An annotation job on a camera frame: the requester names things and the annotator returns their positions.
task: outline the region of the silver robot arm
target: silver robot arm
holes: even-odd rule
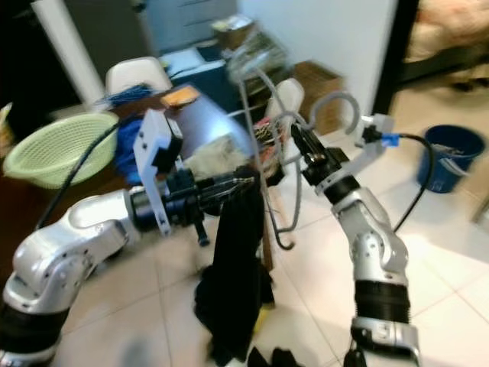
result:
[[[61,327],[90,272],[140,238],[129,202],[126,190],[86,198],[20,244],[3,291],[2,367],[53,357]]]
[[[307,163],[303,176],[332,203],[349,242],[357,315],[345,367],[421,366],[417,330],[409,324],[406,246],[382,205],[353,177],[384,152],[381,136],[392,127],[384,115],[364,119],[357,140],[364,150],[353,161],[339,148],[323,147],[311,131],[291,130]]]
[[[204,209],[253,184],[249,174],[236,171],[197,182],[188,170],[171,174],[157,185],[168,224],[201,224]],[[3,291],[0,366],[47,364],[95,266],[138,241],[141,232],[158,227],[152,202],[141,187],[81,200],[58,222],[28,236],[14,255],[14,272]],[[203,227],[196,228],[200,238],[206,236]]]

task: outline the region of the white chair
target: white chair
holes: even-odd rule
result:
[[[297,80],[289,78],[278,83],[277,94],[287,111],[299,112],[300,105],[302,105],[304,100],[304,88]],[[281,112],[280,104],[274,97],[272,97],[268,103],[267,110],[265,111],[265,117],[273,119]],[[292,125],[293,120],[294,118],[292,116],[286,116],[280,121],[287,137],[290,136],[290,126]]]
[[[139,57],[117,63],[110,68],[105,77],[108,94],[119,93],[142,83],[158,92],[172,87],[168,75],[155,57]]]

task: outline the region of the dark cabinet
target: dark cabinet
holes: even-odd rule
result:
[[[102,81],[123,60],[153,56],[131,0],[65,0]]]
[[[79,98],[29,1],[2,2],[0,39],[0,104],[14,103],[8,121],[21,139]]]

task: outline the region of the tiled floor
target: tiled floor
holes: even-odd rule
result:
[[[421,132],[434,124],[459,123],[489,137],[489,92],[479,93],[454,96],[436,84],[404,91],[394,109],[397,129]],[[327,138],[355,154],[341,134]],[[418,152],[403,143],[359,175],[393,222],[417,191]],[[413,323],[427,366],[489,365],[489,235],[470,222],[486,194],[487,164],[485,156],[454,193],[427,193],[400,231],[410,251]],[[288,213],[291,176],[277,190]],[[306,367],[338,367],[348,348],[355,312],[352,266],[346,238],[329,209],[325,199],[303,188],[296,248],[275,251],[277,308],[254,338],[266,356],[281,346]],[[216,226],[216,219],[206,221],[210,235]],[[211,366],[206,361],[210,335],[192,310],[196,271],[210,257],[198,249],[193,230],[184,229],[166,241],[147,235],[137,248],[100,267],[70,314],[54,365]]]

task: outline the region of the plastic basket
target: plastic basket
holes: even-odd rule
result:
[[[15,146],[4,161],[4,174],[40,187],[59,188],[89,145],[117,121],[111,113],[87,113],[53,122]],[[93,150],[72,184],[103,169],[113,159],[116,144],[114,132]]]

